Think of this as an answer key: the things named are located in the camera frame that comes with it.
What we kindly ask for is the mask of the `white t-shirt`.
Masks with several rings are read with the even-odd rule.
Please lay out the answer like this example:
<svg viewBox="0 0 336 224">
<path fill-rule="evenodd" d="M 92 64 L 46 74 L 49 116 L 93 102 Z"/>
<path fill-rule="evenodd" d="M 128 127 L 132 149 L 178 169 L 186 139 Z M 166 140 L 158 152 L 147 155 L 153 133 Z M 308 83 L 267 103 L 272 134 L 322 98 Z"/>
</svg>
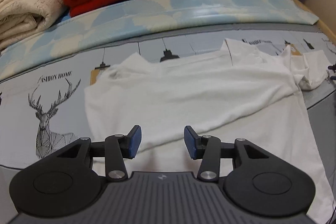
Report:
<svg viewBox="0 0 336 224">
<path fill-rule="evenodd" d="M 303 92 L 323 83 L 328 66 L 323 51 L 294 56 L 286 48 L 271 56 L 231 39 L 218 51 L 161 63 L 134 53 L 85 89 L 85 111 L 95 140 L 141 127 L 129 172 L 196 171 L 183 141 L 186 126 L 224 142 L 245 138 L 313 179 L 308 215 L 326 223 L 334 198 Z"/>
</svg>

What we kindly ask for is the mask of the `grey deer print bedsheet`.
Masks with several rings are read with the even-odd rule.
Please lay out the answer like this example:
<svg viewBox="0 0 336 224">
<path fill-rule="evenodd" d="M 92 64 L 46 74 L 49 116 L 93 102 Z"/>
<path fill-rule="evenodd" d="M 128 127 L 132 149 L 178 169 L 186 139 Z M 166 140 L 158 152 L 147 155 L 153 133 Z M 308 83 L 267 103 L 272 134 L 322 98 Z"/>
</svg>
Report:
<svg viewBox="0 0 336 224">
<path fill-rule="evenodd" d="M 329 38 L 312 26 L 289 26 L 280 24 L 278 27 L 267 27 L 267 24 L 240 24 L 226 26 L 220 30 L 212 26 L 207 32 L 196 30 L 180 30 L 168 32 L 166 37 L 150 35 L 139 39 L 131 39 L 121 44 L 112 44 L 111 47 L 98 48 L 96 50 L 78 53 L 58 62 L 39 67 L 12 79 L 1 83 L 1 198 L 4 206 L 12 210 L 8 194 L 4 194 L 4 188 L 9 187 L 9 181 L 19 170 L 31 165 L 40 159 L 36 153 L 36 139 L 40 132 L 47 140 L 52 132 L 56 136 L 63 137 L 67 133 L 73 133 L 75 140 L 79 137 L 94 139 L 89 129 L 84 110 L 84 88 L 91 83 L 92 75 L 97 73 L 93 70 L 98 64 L 105 62 L 106 65 L 115 65 L 124 61 L 133 53 L 139 53 L 147 61 L 159 62 L 163 57 L 165 47 L 179 57 L 198 56 L 220 49 L 224 38 L 235 39 L 254 46 L 271 55 L 280 54 L 285 45 L 295 46 L 300 53 L 308 53 L 313 50 L 323 50 L 330 62 L 335 62 L 335 46 Z M 65 102 L 56 106 L 54 116 L 47 114 L 51 104 L 57 100 L 59 92 L 62 97 L 68 91 L 68 82 L 72 88 L 80 81 L 79 87 Z M 323 162 L 323 170 L 317 170 L 311 163 L 318 177 L 324 176 L 328 185 L 323 188 L 317 186 L 317 194 L 323 194 L 320 201 L 314 201 L 313 205 L 327 205 L 325 213 L 322 207 L 318 212 L 327 217 L 327 221 L 333 214 L 335 207 L 335 82 L 329 79 L 313 91 L 302 92 L 307 114 L 309 116 L 311 133 L 318 148 L 319 156 Z M 232 142 L 238 136 L 246 136 L 247 139 L 256 143 L 269 152 L 282 157 L 294 164 L 294 152 L 299 152 L 298 145 L 294 145 L 294 152 L 290 156 L 290 140 L 297 141 L 303 137 L 299 129 L 291 132 L 286 131 L 286 136 L 273 133 L 273 130 L 284 127 L 285 119 L 293 121 L 299 118 L 299 114 L 293 111 L 285 113 L 280 111 L 284 105 L 290 102 L 287 98 L 276 105 L 259 111 L 242 121 L 229 124 L 228 132 L 218 128 L 210 135 L 216 135 L 223 141 Z M 265 130 L 252 129 L 269 122 L 271 133 Z M 178 139 L 159 147 L 145 148 L 145 126 L 142 128 L 142 142 L 134 160 L 126 162 L 127 170 L 174 172 L 196 172 L 199 163 L 190 159 L 183 139 Z"/>
</svg>

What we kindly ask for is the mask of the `cream folded blanket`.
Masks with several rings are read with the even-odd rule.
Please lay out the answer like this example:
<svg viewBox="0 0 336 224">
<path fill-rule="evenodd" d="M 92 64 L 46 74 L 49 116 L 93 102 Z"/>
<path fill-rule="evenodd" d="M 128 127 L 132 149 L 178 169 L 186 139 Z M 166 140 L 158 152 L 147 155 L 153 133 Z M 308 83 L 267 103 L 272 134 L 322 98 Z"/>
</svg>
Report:
<svg viewBox="0 0 336 224">
<path fill-rule="evenodd" d="M 63 0 L 1 0 L 1 50 L 46 30 L 65 10 Z"/>
</svg>

